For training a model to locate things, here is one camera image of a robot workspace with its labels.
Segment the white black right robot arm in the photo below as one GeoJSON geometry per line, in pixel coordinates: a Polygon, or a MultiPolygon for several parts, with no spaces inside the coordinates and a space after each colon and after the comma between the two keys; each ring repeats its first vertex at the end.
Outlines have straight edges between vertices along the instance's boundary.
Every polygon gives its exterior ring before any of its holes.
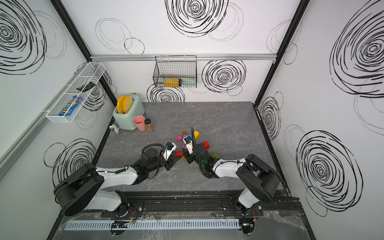
{"type": "Polygon", "coordinates": [[[190,137],[184,142],[184,157],[188,163],[196,162],[203,176],[208,179],[236,178],[245,185],[236,203],[238,211],[248,211],[259,202],[270,203],[274,200],[282,177],[256,155],[223,160],[210,155],[204,144],[197,144],[190,137]]]}

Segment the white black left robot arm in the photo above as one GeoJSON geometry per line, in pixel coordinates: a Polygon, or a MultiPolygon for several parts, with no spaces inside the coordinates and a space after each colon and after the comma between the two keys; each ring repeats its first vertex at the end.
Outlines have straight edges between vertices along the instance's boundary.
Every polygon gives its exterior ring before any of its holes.
{"type": "Polygon", "coordinates": [[[168,142],[143,147],[140,159],[128,167],[105,169],[85,164],[55,187],[55,200],[67,217],[83,210],[115,212],[128,201],[120,191],[108,188],[138,185],[150,179],[151,172],[169,171],[182,157],[175,143],[168,142]]]}

